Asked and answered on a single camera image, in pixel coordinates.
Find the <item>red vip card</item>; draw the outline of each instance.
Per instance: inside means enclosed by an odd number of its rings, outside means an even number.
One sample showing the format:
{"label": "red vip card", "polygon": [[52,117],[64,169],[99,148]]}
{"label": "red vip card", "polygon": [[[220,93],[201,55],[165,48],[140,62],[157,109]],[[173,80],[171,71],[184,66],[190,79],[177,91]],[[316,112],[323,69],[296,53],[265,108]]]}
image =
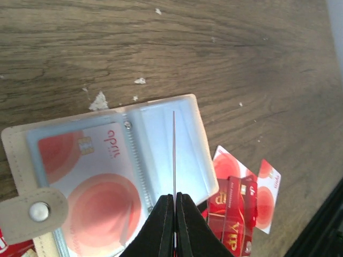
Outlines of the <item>red vip card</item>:
{"label": "red vip card", "polygon": [[234,256],[242,256],[245,237],[244,198],[241,179],[229,178],[227,193],[226,217],[222,243]]}
{"label": "red vip card", "polygon": [[208,225],[218,239],[221,239],[225,221],[229,181],[218,179],[219,191],[208,201]]}
{"label": "red vip card", "polygon": [[257,183],[242,179],[241,196],[244,201],[245,235],[243,241],[243,256],[250,256],[253,228],[257,217]]}

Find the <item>stitching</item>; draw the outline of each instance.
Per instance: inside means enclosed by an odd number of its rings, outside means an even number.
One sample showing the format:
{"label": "stitching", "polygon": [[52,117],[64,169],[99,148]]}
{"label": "stitching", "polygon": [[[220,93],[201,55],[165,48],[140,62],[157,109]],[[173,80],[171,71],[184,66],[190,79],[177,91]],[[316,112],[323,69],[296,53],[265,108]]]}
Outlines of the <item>stitching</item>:
{"label": "stitching", "polygon": [[13,156],[13,159],[14,159],[14,163],[16,164],[16,168],[17,168],[17,173],[19,175],[21,189],[23,190],[23,193],[26,193],[25,187],[22,186],[22,185],[24,185],[24,183],[23,183],[24,181],[23,181],[23,176],[21,174],[21,171],[19,169],[19,164],[18,164],[17,156],[16,156],[16,154],[14,152],[14,147],[13,147],[13,143],[12,143],[12,136],[13,136],[13,134],[10,133],[10,135],[9,135],[9,143],[10,143],[10,146],[11,146],[11,153],[12,153],[12,156]]}

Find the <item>wood grain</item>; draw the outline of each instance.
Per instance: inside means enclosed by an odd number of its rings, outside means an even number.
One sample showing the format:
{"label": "wood grain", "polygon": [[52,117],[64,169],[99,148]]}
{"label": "wood grain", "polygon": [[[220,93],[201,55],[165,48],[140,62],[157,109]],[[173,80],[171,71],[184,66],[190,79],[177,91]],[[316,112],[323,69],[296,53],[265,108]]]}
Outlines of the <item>wood grain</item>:
{"label": "wood grain", "polygon": [[[111,108],[194,93],[212,153],[272,163],[277,208],[253,257],[283,256],[343,176],[324,0],[2,0],[0,24],[0,129],[87,112],[100,90]],[[14,196],[3,149],[0,180]]]}

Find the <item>white paint speck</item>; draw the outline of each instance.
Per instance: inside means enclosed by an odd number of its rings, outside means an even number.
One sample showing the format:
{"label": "white paint speck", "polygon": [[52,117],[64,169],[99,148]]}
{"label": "white paint speck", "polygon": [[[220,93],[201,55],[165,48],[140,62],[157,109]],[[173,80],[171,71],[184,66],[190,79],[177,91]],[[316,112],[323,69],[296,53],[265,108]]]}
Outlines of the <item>white paint speck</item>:
{"label": "white paint speck", "polygon": [[136,84],[145,84],[146,81],[145,81],[144,78],[139,78],[139,79],[136,79],[136,80],[135,80],[135,83],[136,83]]}
{"label": "white paint speck", "polygon": [[108,109],[108,102],[102,91],[98,93],[94,102],[90,105],[89,109],[92,111],[106,110]]}

